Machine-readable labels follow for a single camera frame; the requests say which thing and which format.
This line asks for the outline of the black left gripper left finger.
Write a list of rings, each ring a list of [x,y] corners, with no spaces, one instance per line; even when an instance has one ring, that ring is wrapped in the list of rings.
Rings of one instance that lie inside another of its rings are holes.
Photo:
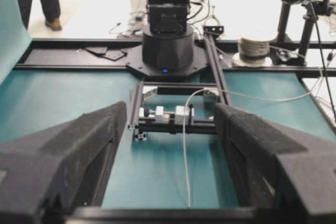
[[[101,206],[127,120],[120,101],[1,144],[1,223]]]

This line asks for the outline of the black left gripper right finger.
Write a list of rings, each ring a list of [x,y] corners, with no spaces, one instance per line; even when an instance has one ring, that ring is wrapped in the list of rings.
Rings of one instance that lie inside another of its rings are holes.
[[[224,223],[335,223],[335,143],[218,103],[239,207]]]

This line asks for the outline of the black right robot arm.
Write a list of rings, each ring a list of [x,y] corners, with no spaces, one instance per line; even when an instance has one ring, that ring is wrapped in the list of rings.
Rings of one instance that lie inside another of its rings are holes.
[[[142,42],[129,49],[126,67],[150,78],[184,78],[208,66],[188,24],[190,0],[148,0]]]

